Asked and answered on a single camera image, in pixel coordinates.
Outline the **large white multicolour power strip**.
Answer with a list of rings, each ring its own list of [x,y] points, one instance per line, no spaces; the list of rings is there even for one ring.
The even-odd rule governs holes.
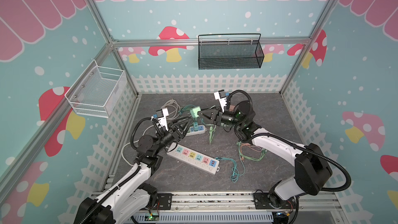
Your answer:
[[[177,143],[171,144],[167,150],[167,155],[212,175],[219,171],[219,161],[217,159]]]

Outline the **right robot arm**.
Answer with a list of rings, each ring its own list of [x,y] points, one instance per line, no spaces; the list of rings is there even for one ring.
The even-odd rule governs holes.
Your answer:
[[[321,191],[340,192],[351,186],[349,172],[326,157],[318,145],[288,141],[256,124],[253,102],[246,91],[220,90],[215,93],[215,99],[219,107],[200,110],[200,118],[208,124],[231,127],[241,142],[263,148],[294,167],[294,175],[269,190],[266,198],[272,208],[281,208],[291,198],[316,196]]]

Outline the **small white blue power strip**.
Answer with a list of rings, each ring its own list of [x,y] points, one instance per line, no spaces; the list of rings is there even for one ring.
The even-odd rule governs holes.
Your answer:
[[[206,131],[207,131],[207,128],[204,125],[198,125],[196,129],[194,126],[191,126],[189,131],[187,132],[186,136],[204,134]]]

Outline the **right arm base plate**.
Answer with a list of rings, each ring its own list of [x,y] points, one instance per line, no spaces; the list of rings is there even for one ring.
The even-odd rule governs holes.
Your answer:
[[[281,200],[273,194],[268,192],[256,191],[253,193],[254,204],[256,209],[287,209],[293,210],[296,208],[296,199],[294,197],[289,200]]]

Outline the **white mesh wall basket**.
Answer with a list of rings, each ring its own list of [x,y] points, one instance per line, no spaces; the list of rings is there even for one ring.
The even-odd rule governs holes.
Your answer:
[[[78,115],[109,118],[126,85],[124,70],[99,66],[93,60],[65,98]]]

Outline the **teal charger plug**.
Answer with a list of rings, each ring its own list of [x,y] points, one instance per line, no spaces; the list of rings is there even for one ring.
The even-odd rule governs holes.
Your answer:
[[[199,125],[196,122],[193,124],[193,130],[194,131],[198,131],[199,130]]]

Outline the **aluminium front rail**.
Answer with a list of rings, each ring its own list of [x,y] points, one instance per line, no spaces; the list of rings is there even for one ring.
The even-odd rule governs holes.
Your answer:
[[[302,196],[296,208],[256,209],[253,192],[169,192],[171,210],[136,212],[124,224],[346,224],[348,218],[333,194]]]

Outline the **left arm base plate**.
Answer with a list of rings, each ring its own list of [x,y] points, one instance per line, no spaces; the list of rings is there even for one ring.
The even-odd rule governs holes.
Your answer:
[[[151,206],[150,210],[171,210],[173,194],[164,193],[157,194],[154,204]]]

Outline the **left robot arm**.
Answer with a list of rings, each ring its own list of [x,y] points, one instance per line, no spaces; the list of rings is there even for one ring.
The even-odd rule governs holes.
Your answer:
[[[159,155],[186,137],[192,117],[177,118],[161,125],[154,117],[141,119],[134,127],[130,146],[137,152],[131,169],[95,199],[86,198],[78,207],[76,224],[123,224],[139,210],[158,205],[158,190],[146,181],[163,160]]]

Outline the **black mesh wall basket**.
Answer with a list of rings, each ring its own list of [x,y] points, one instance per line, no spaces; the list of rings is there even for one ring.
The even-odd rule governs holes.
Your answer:
[[[261,68],[261,34],[202,34],[198,36],[199,69]]]

